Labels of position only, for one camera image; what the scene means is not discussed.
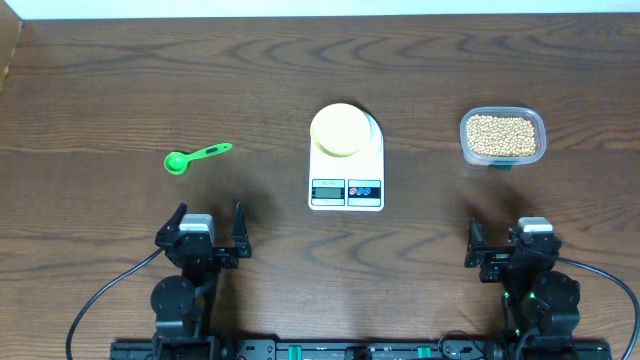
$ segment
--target beans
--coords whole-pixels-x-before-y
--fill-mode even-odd
[[[533,125],[521,117],[473,115],[467,122],[471,150],[484,156],[525,157],[536,154]]]

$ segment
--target yellow circular pad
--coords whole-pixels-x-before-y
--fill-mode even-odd
[[[360,151],[371,137],[365,113],[353,105],[333,104],[320,110],[311,122],[311,138],[325,153],[335,157]]]

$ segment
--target wooden table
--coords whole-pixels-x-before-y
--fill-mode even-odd
[[[640,16],[425,16],[28,22],[0,102],[0,358],[60,359],[77,312],[154,251],[184,201],[215,216],[247,208],[254,258],[225,271],[221,328],[281,338],[438,338],[501,324],[501,287],[462,266],[466,225],[497,238],[547,217],[562,255],[640,291]],[[307,207],[314,114],[358,103],[385,134],[381,213]],[[543,117],[543,159],[468,165],[459,122],[477,106]],[[232,142],[167,174],[172,150]],[[626,347],[632,307],[612,283],[580,281],[577,337]],[[74,339],[106,359],[148,338],[162,256],[107,292]]]

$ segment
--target white wall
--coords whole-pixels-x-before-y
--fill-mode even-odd
[[[24,20],[640,12],[640,0],[5,0]]]

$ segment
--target green measuring spoon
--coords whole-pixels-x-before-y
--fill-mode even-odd
[[[189,168],[189,162],[191,160],[198,160],[209,156],[222,154],[223,152],[231,150],[232,146],[233,145],[231,145],[231,143],[217,144],[206,147],[204,149],[200,149],[189,155],[174,151],[169,153],[169,155],[164,158],[164,168],[173,175],[182,175]]]

